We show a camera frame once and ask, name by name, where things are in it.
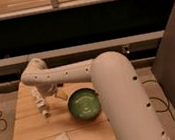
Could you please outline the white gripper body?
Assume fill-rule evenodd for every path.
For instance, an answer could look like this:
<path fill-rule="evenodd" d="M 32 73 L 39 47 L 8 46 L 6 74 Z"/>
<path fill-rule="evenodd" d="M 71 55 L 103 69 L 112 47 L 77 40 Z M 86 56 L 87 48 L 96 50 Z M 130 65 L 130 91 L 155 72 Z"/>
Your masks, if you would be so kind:
<path fill-rule="evenodd" d="M 48 84 L 48 85 L 43 84 L 42 86 L 37 86 L 37 89 L 43 98 L 54 96 L 63 99 L 65 101 L 67 101 L 68 99 L 66 92 L 57 87 L 56 84 Z"/>

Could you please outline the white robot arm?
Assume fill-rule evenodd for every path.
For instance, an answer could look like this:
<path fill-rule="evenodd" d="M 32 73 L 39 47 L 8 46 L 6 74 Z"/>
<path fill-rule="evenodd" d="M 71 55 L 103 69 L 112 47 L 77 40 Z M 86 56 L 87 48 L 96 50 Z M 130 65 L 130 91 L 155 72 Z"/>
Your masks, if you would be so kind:
<path fill-rule="evenodd" d="M 130 60 L 119 52 L 103 52 L 87 61 L 47 67 L 29 61 L 21 82 L 50 96 L 60 83 L 91 82 L 116 140 L 170 140 Z"/>

